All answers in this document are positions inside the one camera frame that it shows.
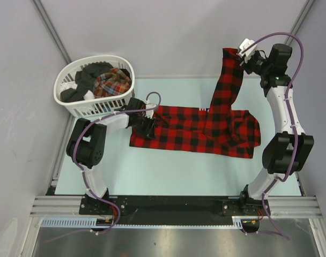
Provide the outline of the red black plaid shirt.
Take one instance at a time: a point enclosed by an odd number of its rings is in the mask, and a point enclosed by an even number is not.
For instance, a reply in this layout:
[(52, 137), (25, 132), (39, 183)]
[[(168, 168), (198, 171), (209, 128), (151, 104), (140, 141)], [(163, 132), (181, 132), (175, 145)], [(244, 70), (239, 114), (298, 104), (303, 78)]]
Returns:
[(253, 158), (261, 144), (258, 120), (247, 110), (234, 110), (243, 81), (238, 50), (223, 49), (221, 74), (207, 109), (161, 105), (155, 112), (155, 137), (132, 130), (129, 145), (138, 148), (209, 153)]

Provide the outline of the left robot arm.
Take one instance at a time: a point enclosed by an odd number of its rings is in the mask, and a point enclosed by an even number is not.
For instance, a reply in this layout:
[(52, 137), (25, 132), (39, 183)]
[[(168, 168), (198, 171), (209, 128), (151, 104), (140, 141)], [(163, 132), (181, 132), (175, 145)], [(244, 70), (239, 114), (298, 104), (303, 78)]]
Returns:
[(132, 97), (127, 105), (95, 120), (77, 119), (68, 145), (66, 154), (81, 170), (86, 195), (92, 197), (91, 207), (98, 214), (109, 210), (110, 201), (107, 196), (108, 187), (101, 171), (97, 167), (102, 161), (107, 136), (111, 133), (135, 128), (149, 139), (154, 138), (154, 112), (159, 104), (142, 101)]

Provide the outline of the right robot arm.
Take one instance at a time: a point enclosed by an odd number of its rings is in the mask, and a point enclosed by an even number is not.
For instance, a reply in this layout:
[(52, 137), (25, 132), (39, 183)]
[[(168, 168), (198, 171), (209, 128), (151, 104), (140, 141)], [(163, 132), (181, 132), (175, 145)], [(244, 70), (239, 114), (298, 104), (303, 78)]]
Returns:
[(270, 191), (303, 168), (314, 145), (294, 107), (292, 79), (286, 74), (291, 54), (292, 48), (281, 43), (273, 45), (268, 57), (260, 54), (253, 40), (245, 39), (239, 46), (240, 65), (247, 74), (260, 76), (275, 124), (275, 135), (262, 154), (262, 170), (240, 193), (238, 208), (244, 215), (255, 215), (266, 207)]

